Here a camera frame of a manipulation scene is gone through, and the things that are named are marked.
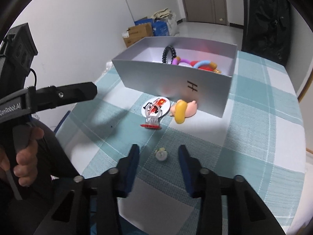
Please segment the person's left hand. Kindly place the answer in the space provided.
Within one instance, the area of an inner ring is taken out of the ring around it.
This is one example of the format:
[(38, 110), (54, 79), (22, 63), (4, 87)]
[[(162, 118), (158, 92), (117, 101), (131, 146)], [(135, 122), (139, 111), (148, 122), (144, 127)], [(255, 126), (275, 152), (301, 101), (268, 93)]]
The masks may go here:
[[(19, 185), (22, 187), (30, 187), (39, 179), (38, 171), (38, 141), (43, 138), (44, 131), (38, 126), (32, 127), (31, 136), (28, 146), (18, 152), (16, 155), (17, 165), (13, 169), (13, 173), (19, 179)], [(5, 153), (5, 149), (1, 146), (1, 187), (8, 184), (6, 172), (10, 170), (10, 161)]]

